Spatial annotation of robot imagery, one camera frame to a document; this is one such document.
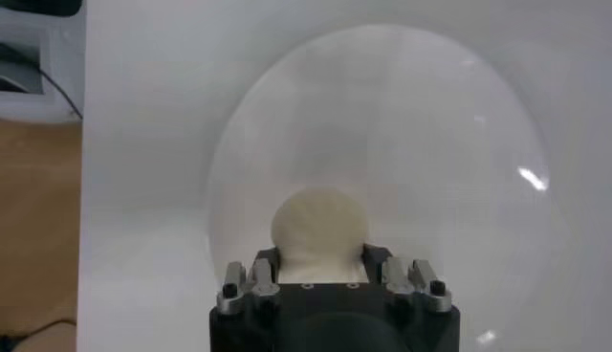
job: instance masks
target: bolt head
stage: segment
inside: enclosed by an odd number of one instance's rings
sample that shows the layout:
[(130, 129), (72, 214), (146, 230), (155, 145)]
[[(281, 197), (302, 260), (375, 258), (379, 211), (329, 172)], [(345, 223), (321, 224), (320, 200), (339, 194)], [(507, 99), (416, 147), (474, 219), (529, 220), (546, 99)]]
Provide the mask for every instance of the bolt head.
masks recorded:
[(447, 293), (447, 285), (444, 281), (433, 280), (429, 282), (429, 291), (434, 296), (442, 297)]

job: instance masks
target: wooden floor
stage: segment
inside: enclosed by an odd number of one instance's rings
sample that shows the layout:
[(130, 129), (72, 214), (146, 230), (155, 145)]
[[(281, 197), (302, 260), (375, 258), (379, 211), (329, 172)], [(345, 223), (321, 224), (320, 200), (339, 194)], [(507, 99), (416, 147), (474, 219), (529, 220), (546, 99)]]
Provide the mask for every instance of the wooden floor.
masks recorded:
[(76, 318), (80, 128), (0, 120), (0, 335)]

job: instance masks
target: white object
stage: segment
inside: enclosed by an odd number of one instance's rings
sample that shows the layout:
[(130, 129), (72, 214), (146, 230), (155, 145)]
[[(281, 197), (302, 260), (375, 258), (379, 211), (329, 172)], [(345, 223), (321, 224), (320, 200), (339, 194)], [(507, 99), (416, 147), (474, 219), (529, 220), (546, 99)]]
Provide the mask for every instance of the white object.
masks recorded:
[(367, 215), (337, 189), (306, 188), (292, 195), (276, 211), (271, 235), (282, 262), (279, 283), (368, 281), (361, 263)]
[(79, 350), (207, 350), (214, 271), (271, 245), (273, 212), (309, 184), (363, 203), (376, 244), (430, 260), (463, 350), (605, 350), (611, 11), (90, 2)]

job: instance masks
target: metal clamp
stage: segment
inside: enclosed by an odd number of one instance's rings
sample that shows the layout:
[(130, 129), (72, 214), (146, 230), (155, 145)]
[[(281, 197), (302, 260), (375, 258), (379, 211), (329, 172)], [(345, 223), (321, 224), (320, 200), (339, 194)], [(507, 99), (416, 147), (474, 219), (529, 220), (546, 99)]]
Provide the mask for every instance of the metal clamp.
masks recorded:
[(414, 287), (408, 281), (402, 270), (402, 261), (395, 256), (389, 256), (382, 264), (382, 284), (394, 298), (410, 301)]
[(272, 280), (272, 266), (268, 259), (255, 260), (251, 269), (251, 279), (254, 281), (251, 292), (257, 308), (261, 308), (264, 303), (271, 303), (273, 306), (278, 304), (280, 286)]
[(431, 313), (445, 313), (452, 308), (452, 293), (438, 280), (426, 260), (415, 260), (408, 269), (408, 279), (426, 297), (426, 308)]
[(233, 316), (244, 310), (244, 284), (246, 270), (239, 261), (228, 264), (223, 288), (217, 294), (217, 310), (224, 316)]

